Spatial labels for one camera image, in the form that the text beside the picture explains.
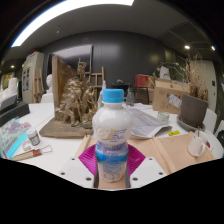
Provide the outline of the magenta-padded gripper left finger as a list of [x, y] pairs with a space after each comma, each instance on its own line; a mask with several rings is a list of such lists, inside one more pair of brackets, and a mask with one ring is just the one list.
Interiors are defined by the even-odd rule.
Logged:
[[59, 171], [59, 176], [84, 188], [97, 188], [99, 175], [95, 146], [92, 145], [80, 156], [69, 159]]

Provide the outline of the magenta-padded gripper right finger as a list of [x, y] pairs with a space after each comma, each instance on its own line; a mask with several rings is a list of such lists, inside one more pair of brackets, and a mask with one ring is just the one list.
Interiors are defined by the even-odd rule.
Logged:
[[129, 145], [125, 173], [127, 188], [140, 188], [165, 176], [166, 172], [154, 157], [146, 157], [134, 146]]

